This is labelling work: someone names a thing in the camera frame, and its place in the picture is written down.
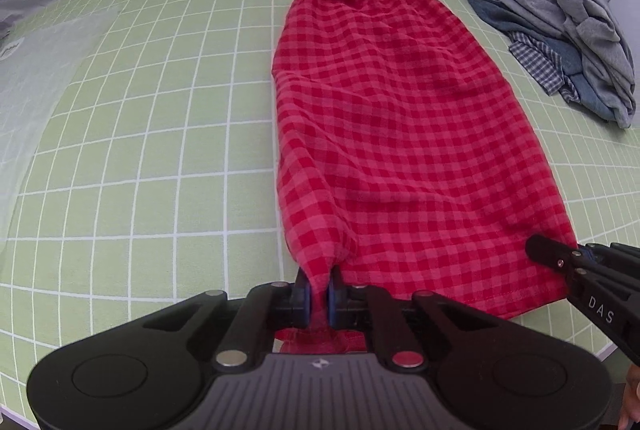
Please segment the operator right hand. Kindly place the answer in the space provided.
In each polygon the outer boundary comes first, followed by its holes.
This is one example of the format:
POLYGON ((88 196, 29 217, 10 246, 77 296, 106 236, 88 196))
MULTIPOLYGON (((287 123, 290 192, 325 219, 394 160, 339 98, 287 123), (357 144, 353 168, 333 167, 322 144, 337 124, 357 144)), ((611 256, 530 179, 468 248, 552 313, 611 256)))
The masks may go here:
POLYGON ((628 429, 631 424, 638 424, 640 421, 639 381, 640 367, 631 364, 626 376, 623 402, 617 423, 618 430, 628 429))

